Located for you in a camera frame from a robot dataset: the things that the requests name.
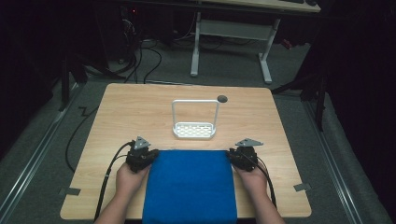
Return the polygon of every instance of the black circular marker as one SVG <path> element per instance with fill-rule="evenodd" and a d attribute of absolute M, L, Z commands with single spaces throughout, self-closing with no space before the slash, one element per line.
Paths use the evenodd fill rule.
<path fill-rule="evenodd" d="M 226 103 L 228 101 L 228 98 L 225 95 L 220 95 L 220 96 L 218 96 L 218 101 L 220 103 Z"/>

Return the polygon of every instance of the blue cloth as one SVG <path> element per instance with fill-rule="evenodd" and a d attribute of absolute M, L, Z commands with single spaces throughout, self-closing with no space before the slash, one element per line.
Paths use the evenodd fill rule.
<path fill-rule="evenodd" d="M 163 150 L 149 171 L 144 224 L 236 223 L 225 151 Z"/>

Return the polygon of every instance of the forearm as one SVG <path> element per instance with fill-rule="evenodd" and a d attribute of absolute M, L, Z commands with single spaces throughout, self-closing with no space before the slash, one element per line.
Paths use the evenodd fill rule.
<path fill-rule="evenodd" d="M 275 206 L 265 194 L 250 195 L 250 199 L 253 202 L 253 206 L 256 214 L 256 223 L 285 223 L 283 218 L 277 212 Z"/>
<path fill-rule="evenodd" d="M 99 218 L 96 219 L 95 224 L 123 224 L 129 202 L 130 199 L 128 197 L 122 197 L 116 194 L 102 211 Z"/>

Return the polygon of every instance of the white desk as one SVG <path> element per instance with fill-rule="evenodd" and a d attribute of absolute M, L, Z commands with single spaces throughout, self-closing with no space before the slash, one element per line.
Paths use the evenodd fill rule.
<path fill-rule="evenodd" d="M 307 3 L 298 4 L 279 0 L 203 0 L 202 2 L 233 4 L 248 7 L 266 7 L 275 10 L 292 10 L 300 12 L 320 12 L 320 7 L 311 7 Z M 247 24 L 229 21 L 201 20 L 201 13 L 197 13 L 195 28 L 195 45 L 192 53 L 191 75 L 198 76 L 199 68 L 199 41 L 200 35 L 219 35 L 245 39 L 265 41 L 264 49 L 259 54 L 262 75 L 265 83 L 271 84 L 272 79 L 268 69 L 267 57 L 276 36 L 280 19 L 276 19 L 272 26 Z"/>

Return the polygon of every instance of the desk leg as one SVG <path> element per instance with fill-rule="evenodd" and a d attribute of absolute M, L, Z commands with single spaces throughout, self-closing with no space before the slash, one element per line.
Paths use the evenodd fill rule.
<path fill-rule="evenodd" d="M 192 53 L 192 62 L 191 62 L 192 77 L 198 76 L 200 32 L 201 32 L 201 12 L 197 12 L 197 22 L 195 27 L 195 45 L 194 45 L 194 52 Z"/>
<path fill-rule="evenodd" d="M 270 52 L 271 46 L 274 42 L 274 38 L 275 38 L 277 27 L 279 26 L 279 23 L 280 23 L 280 19 L 276 19 L 274 22 L 273 28 L 271 29 L 269 38 L 267 40 L 267 44 L 265 46 L 264 53 L 259 54 L 260 65 L 262 66 L 262 75 L 264 76 L 264 82 L 266 84 L 272 83 L 271 74 L 268 69 L 267 57 L 268 57 L 268 53 Z"/>

